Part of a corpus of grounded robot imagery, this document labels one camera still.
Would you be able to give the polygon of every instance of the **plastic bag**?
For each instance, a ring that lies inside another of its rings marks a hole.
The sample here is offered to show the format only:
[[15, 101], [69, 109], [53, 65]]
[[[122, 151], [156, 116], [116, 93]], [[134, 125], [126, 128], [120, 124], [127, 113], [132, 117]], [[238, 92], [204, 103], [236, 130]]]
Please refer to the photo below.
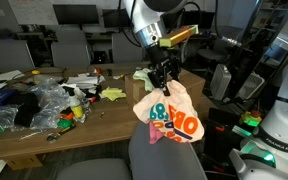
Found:
[[31, 129], [57, 128], [60, 112], [69, 106], [68, 93], [54, 79], [33, 86], [31, 92], [37, 96], [41, 107], [33, 117]]
[[10, 129], [12, 132], [26, 129], [23, 126], [14, 124], [15, 116], [20, 105], [5, 105], [0, 107], [0, 126], [3, 129]]

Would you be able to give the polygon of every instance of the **blue object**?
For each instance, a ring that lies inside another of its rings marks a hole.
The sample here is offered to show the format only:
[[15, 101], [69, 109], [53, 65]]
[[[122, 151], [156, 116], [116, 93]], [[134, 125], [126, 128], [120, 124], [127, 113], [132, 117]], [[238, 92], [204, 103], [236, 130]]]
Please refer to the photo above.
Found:
[[3, 106], [8, 98], [19, 94], [16, 89], [2, 89], [0, 90], [0, 107]]

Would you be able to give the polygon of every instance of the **wooden table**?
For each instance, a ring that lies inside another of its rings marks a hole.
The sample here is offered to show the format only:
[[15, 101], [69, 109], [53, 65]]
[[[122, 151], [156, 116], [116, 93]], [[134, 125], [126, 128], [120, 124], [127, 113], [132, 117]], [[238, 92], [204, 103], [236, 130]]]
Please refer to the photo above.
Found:
[[[101, 83], [103, 89], [109, 86], [123, 90], [125, 89], [123, 79], [115, 80], [112, 76], [106, 76], [106, 70], [112, 69], [114, 76], [133, 73], [135, 67], [138, 66], [145, 66], [145, 64], [120, 66], [113, 64], [96, 65], [96, 67], [103, 69], [103, 74], [106, 78], [106, 81]], [[94, 67], [67, 70], [64, 76], [76, 75], [79, 72], [85, 72], [86, 69], [93, 70]], [[40, 71], [59, 72], [59, 69], [43, 68]], [[47, 142], [46, 138], [49, 133], [58, 132], [59, 128], [50, 129], [24, 140], [20, 140], [20, 137], [30, 134], [31, 130], [0, 133], [0, 159], [9, 161], [29, 157], [33, 161], [31, 157], [38, 154], [125, 140], [131, 137], [138, 120], [132, 108], [127, 105], [125, 98], [114, 102], [101, 100], [94, 103], [93, 108], [93, 111], [83, 124], [77, 123], [75, 129], [64, 134], [55, 143]]]

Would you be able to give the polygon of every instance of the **green light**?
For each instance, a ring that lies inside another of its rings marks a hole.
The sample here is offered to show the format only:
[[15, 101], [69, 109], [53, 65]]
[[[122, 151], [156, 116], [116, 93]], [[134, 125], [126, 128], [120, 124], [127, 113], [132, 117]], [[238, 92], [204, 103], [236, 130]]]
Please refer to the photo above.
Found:
[[272, 154], [268, 154], [267, 156], [265, 156], [265, 158], [264, 158], [266, 161], [272, 161], [272, 162], [274, 162], [275, 160], [274, 160], [274, 156], [272, 155]]

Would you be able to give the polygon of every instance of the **office chair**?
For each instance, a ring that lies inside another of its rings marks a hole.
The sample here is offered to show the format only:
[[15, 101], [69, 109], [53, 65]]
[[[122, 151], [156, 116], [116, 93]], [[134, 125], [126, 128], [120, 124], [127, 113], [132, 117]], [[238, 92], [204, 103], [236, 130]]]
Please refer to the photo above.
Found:
[[30, 70], [34, 63], [24, 40], [0, 40], [0, 71]]
[[207, 179], [190, 143], [162, 137], [149, 144], [149, 125], [139, 122], [129, 144], [130, 170], [122, 159], [96, 159], [73, 164], [57, 180]]
[[87, 67], [90, 55], [86, 44], [57, 43], [51, 45], [54, 67]]
[[85, 33], [82, 30], [59, 30], [56, 31], [59, 43], [79, 43], [87, 44]]
[[[125, 32], [135, 42], [131, 32]], [[143, 60], [142, 47], [131, 44], [123, 33], [112, 34], [113, 62], [114, 63], [136, 63]]]
[[[232, 38], [237, 41], [241, 40], [241, 34], [243, 29], [233, 27], [233, 26], [222, 26], [219, 27], [219, 33], [221, 36], [225, 36], [227, 38]], [[206, 59], [208, 62], [213, 62], [213, 64], [225, 63], [228, 58], [227, 48], [231, 47], [227, 42], [222, 41], [220, 38], [217, 38], [214, 42], [213, 49], [199, 49], [197, 54], [202, 58]], [[212, 72], [210, 65], [207, 65], [207, 68], [204, 69], [193, 69], [192, 71], [197, 72], [205, 72], [204, 76]]]

